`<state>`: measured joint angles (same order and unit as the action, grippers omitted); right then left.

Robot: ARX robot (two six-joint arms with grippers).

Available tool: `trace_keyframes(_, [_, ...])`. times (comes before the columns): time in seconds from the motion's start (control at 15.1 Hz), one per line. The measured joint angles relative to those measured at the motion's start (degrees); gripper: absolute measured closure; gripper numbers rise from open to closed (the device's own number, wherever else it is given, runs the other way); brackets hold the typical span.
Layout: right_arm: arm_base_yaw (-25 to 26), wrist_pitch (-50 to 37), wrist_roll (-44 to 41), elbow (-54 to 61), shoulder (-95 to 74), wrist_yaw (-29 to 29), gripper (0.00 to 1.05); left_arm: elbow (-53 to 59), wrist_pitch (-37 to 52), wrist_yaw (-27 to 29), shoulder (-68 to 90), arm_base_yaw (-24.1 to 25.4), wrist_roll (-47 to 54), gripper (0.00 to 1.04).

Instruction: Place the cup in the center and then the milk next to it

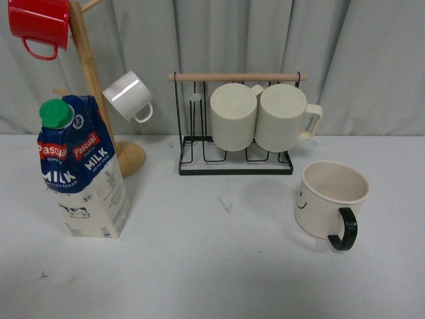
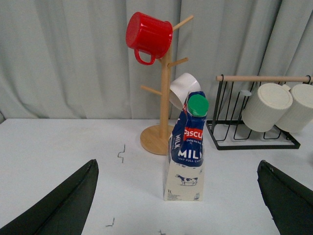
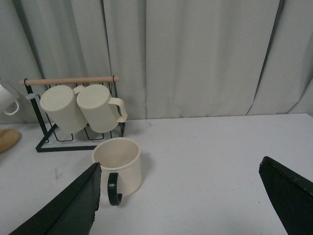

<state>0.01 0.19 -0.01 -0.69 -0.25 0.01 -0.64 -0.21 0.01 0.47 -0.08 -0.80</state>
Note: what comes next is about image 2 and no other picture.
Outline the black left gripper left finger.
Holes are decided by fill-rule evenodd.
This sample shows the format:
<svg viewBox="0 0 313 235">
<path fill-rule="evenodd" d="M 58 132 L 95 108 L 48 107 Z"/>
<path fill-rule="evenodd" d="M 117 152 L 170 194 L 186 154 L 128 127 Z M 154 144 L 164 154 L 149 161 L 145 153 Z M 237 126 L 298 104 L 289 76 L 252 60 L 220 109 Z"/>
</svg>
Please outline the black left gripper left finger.
<svg viewBox="0 0 313 235">
<path fill-rule="evenodd" d="M 2 235 L 80 235 L 95 195 L 99 168 L 90 160 L 34 206 L 0 229 Z"/>
</svg>

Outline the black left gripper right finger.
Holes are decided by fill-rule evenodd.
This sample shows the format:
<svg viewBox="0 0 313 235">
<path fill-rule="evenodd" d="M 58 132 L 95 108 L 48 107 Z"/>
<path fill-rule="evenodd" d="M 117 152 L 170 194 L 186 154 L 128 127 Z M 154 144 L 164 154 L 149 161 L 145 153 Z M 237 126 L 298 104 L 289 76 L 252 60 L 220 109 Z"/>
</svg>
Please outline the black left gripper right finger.
<svg viewBox="0 0 313 235">
<path fill-rule="evenodd" d="M 258 184 L 272 219 L 281 235 L 313 233 L 313 191 L 262 160 Z"/>
</svg>

